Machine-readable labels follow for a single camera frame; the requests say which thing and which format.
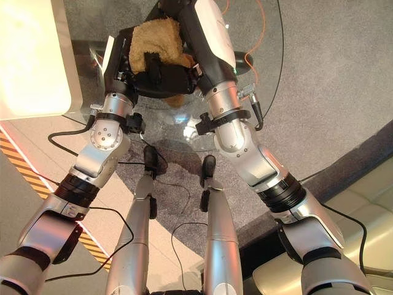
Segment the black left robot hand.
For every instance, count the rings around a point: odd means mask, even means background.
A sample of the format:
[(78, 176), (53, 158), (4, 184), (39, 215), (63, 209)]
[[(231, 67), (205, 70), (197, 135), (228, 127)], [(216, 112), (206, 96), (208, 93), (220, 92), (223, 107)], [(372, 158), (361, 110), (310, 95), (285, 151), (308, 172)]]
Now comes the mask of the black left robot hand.
[(121, 93), (133, 100), (137, 96), (164, 99), (189, 95), (197, 87), (195, 71), (182, 65), (165, 63), (158, 53), (142, 53), (145, 69), (132, 70), (130, 61), (134, 28), (119, 31), (104, 72), (105, 93)]

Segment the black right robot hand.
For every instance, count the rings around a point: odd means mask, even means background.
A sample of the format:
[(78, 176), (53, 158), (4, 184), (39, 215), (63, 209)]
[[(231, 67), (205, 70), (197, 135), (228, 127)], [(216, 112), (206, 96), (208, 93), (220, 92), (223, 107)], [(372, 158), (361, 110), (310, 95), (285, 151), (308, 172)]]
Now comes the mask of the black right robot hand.
[(215, 1), (160, 1), (163, 13), (179, 22), (182, 39), (201, 75), (196, 84), (207, 94), (237, 83), (235, 54), (221, 10)]

